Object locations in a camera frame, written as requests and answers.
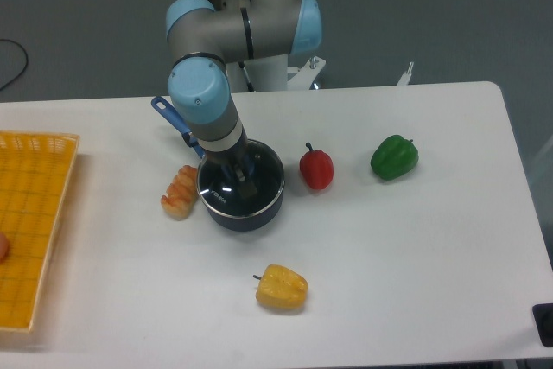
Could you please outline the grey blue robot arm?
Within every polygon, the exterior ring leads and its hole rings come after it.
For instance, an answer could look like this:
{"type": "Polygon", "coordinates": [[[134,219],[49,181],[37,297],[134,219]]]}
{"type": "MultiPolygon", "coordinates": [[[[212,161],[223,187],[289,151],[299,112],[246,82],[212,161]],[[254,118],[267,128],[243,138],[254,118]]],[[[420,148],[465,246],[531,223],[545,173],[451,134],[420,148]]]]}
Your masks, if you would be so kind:
{"type": "Polygon", "coordinates": [[[217,10],[209,0],[178,0],[166,15],[166,40],[175,61],[168,77],[173,106],[206,158],[221,166],[245,199],[255,195],[257,187],[226,66],[310,52],[322,39],[316,0],[248,2],[217,10]]]}

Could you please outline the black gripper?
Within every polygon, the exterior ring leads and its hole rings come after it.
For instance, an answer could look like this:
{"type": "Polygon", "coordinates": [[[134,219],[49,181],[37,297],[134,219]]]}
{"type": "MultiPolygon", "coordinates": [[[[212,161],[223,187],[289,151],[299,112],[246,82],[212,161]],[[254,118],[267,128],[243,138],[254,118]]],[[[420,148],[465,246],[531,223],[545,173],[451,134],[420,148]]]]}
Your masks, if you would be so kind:
{"type": "Polygon", "coordinates": [[[206,159],[221,166],[221,171],[230,183],[237,183],[239,195],[247,200],[257,194],[255,182],[241,165],[235,164],[244,157],[247,150],[247,135],[244,129],[234,129],[223,134],[220,131],[202,131],[197,137],[192,131],[182,133],[185,144],[200,159],[206,159]]]}

